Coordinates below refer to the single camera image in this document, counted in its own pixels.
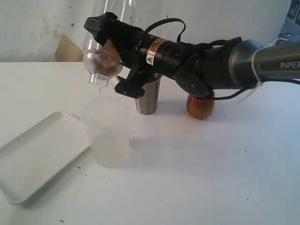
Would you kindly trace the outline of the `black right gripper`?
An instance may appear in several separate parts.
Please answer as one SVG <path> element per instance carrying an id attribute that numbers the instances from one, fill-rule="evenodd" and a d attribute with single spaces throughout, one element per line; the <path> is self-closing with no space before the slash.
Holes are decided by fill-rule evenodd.
<path id="1" fill-rule="evenodd" d="M 148 81 L 153 72 L 146 63 L 146 39 L 155 24 L 145 30 L 117 20 L 112 12 L 88 17 L 84 28 L 94 40 L 104 46 L 109 39 L 121 58 L 121 65 L 130 69 L 128 78 L 114 77 L 114 91 L 118 94 L 141 98 L 144 95 L 141 81 Z"/>

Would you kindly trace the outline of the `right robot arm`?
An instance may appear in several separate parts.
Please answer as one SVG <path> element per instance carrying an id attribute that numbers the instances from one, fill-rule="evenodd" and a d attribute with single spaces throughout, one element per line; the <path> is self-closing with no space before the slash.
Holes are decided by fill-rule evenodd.
<path id="1" fill-rule="evenodd" d="M 153 73 L 174 80 L 200 99 L 210 99 L 212 90 L 235 89 L 241 94 L 265 82 L 299 84 L 299 42 L 264 47 L 236 37 L 194 45 L 150 34 L 156 27 L 176 21 L 163 19 L 143 30 L 120 21 L 111 12 L 87 18 L 84 28 L 100 45 L 111 41 L 121 65 L 130 70 L 128 77 L 115 85 L 117 93 L 141 98 L 143 86 Z"/>

